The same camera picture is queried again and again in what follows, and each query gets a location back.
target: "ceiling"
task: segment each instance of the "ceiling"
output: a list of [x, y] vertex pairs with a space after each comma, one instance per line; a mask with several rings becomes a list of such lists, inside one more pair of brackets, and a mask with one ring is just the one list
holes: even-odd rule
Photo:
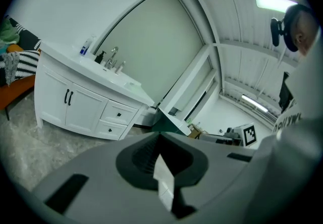
[[[305, 0], [292, 0], [303, 3]], [[255, 0], [199, 0], [214, 34], [222, 73], [222, 95], [241, 103], [248, 95], [269, 109], [271, 122], [280, 114], [283, 73], [298, 65], [298, 52], [281, 40], [272, 44], [270, 20], [284, 13], [258, 8]]]

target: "marble floor tile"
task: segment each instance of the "marble floor tile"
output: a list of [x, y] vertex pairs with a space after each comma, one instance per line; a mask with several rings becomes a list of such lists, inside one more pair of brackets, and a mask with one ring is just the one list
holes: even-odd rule
[[[41, 179], [80, 153], [109, 142], [62, 129], [44, 121], [37, 127], [34, 92], [0, 112], [0, 160], [11, 180], [31, 191]], [[149, 132], [132, 128], [127, 137]]]

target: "chrome faucet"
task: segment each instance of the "chrome faucet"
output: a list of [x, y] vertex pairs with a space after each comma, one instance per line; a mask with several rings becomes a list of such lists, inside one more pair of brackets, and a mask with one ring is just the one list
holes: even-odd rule
[[106, 64], [104, 65], [104, 67], [108, 68], [109, 70], [112, 69], [115, 65], [117, 60], [115, 60], [113, 62], [113, 58], [116, 56], [117, 52], [118, 52], [119, 48], [116, 46], [114, 47], [111, 52], [113, 52], [114, 54], [110, 57], [110, 59], [106, 62]]

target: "soap dispenser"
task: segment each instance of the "soap dispenser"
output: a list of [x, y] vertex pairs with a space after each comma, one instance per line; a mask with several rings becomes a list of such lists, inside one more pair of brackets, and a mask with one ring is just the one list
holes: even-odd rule
[[102, 59], [103, 59], [103, 56], [104, 56], [104, 51], [102, 51], [102, 53], [100, 55], [98, 55], [96, 58], [95, 58], [95, 62], [97, 62], [98, 64], [100, 64], [102, 62]]

